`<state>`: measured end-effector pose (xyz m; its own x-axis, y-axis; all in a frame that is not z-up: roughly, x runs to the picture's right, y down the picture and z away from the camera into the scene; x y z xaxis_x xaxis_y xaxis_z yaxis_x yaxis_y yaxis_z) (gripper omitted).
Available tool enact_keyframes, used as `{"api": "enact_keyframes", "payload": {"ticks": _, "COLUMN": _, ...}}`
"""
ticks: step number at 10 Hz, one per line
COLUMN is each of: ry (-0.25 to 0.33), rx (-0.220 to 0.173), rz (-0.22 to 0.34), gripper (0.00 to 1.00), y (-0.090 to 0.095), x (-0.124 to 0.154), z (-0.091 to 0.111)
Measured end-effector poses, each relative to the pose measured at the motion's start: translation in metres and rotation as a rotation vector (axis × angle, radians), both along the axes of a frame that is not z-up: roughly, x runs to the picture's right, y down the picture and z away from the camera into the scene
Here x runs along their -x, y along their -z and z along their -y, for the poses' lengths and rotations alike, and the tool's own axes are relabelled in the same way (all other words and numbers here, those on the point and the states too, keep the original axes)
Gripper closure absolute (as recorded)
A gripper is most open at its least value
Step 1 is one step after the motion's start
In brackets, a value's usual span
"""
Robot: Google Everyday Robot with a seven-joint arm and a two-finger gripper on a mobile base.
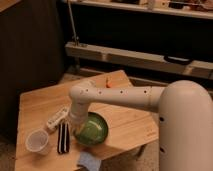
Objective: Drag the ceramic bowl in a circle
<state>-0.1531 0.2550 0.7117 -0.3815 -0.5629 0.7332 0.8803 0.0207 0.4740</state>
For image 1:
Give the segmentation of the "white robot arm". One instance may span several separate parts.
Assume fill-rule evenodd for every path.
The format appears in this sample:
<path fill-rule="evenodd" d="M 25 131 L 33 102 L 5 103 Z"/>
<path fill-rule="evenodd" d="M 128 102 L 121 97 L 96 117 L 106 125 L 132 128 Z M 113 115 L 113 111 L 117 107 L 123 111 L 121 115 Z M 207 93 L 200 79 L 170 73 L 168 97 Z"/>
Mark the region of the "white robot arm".
<path fill-rule="evenodd" d="M 69 96 L 75 125 L 86 121 L 93 102 L 157 113 L 160 171 L 213 171 L 213 100 L 198 83 L 98 88 L 86 80 L 74 85 Z"/>

